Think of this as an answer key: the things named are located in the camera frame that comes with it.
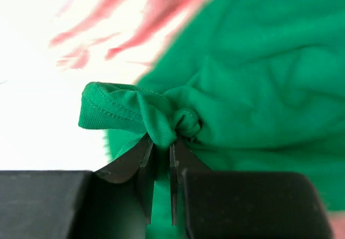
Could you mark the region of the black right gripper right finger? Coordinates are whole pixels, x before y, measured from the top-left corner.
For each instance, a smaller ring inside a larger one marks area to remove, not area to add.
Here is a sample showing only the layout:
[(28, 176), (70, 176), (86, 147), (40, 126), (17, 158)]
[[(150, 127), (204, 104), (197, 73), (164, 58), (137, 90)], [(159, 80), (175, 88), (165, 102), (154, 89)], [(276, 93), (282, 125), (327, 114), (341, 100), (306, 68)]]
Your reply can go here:
[(169, 147), (171, 222), (177, 225), (178, 187), (185, 169), (211, 171), (187, 146), (184, 139), (176, 139)]

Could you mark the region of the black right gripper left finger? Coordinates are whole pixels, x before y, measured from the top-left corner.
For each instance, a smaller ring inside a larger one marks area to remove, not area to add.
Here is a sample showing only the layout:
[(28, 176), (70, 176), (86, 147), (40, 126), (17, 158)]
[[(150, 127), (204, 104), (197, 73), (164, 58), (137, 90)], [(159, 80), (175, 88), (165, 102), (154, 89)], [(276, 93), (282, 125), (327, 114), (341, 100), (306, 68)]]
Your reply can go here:
[(117, 205), (137, 206), (145, 224), (151, 224), (154, 194), (154, 145), (148, 135), (95, 174), (114, 191)]

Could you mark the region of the green t-shirt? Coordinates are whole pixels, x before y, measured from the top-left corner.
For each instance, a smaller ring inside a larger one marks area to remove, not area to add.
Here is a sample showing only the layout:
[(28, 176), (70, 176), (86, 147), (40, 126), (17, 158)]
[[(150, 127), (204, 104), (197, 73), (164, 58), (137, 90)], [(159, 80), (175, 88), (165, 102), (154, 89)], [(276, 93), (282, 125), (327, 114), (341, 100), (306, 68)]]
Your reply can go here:
[(176, 238), (166, 149), (178, 135), (219, 170), (297, 171), (344, 210), (344, 0), (213, 0), (136, 85), (91, 82), (79, 126), (113, 157), (158, 147), (148, 238)]

